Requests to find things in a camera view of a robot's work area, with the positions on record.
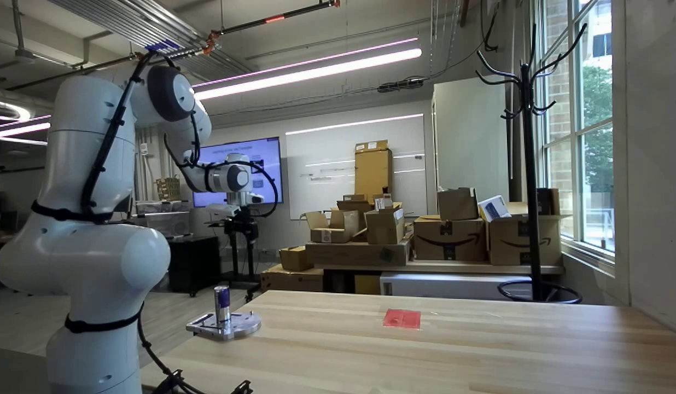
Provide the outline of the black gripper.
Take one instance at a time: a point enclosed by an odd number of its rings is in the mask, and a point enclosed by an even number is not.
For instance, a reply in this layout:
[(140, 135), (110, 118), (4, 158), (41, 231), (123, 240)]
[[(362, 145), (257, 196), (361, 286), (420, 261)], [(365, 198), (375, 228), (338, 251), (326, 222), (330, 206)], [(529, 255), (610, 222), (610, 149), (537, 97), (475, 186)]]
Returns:
[(252, 208), (261, 204), (261, 196), (252, 190), (241, 190), (241, 192), (231, 192), (227, 196), (227, 204), (229, 204), (231, 212), (226, 219), (226, 231), (227, 234), (235, 234), (235, 231), (248, 234), (253, 224)]

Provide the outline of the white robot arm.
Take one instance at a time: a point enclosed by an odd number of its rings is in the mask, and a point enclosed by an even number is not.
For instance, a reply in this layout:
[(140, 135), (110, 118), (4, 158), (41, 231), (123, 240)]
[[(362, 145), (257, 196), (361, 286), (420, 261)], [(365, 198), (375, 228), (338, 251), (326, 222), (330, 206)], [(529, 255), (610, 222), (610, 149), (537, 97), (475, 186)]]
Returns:
[(212, 123), (177, 67), (140, 64), (65, 78), (51, 114), (44, 183), (0, 250), (2, 284), (69, 299), (46, 344), (51, 394), (142, 394), (140, 309), (171, 264), (171, 244), (152, 228), (111, 219), (133, 192), (142, 127), (162, 132), (193, 190), (222, 192), (229, 212), (252, 204), (245, 160), (198, 160)]

